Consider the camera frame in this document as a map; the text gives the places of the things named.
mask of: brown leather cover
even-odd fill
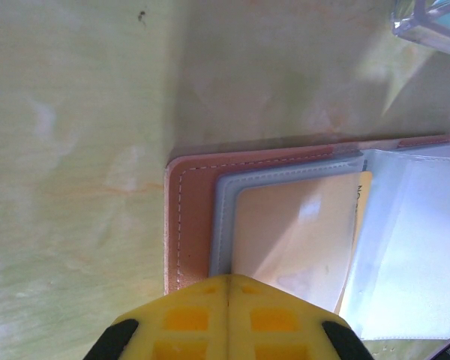
[[[220,175],[330,158],[363,149],[450,143],[450,135],[344,142],[179,157],[165,174],[165,293],[208,277],[215,182]]]

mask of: black corner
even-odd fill
[[[119,360],[137,328],[135,319],[126,319],[106,328],[83,360]]]
[[[352,329],[334,321],[322,322],[322,327],[341,360],[374,360]]]

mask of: yellow plastic object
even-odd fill
[[[337,315],[241,275],[120,316],[85,360],[372,359]]]

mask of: card holder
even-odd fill
[[[367,340],[450,338],[450,158],[364,153],[373,181],[340,315]]]
[[[299,165],[240,172],[219,178],[215,191],[214,230],[209,276],[229,274],[233,261],[233,232],[237,196],[246,188],[257,188],[305,179],[359,173],[364,166],[360,151],[346,157],[317,160]]]

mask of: table surface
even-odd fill
[[[450,132],[450,56],[391,5],[0,1],[0,359],[81,359],[162,294],[170,158]]]

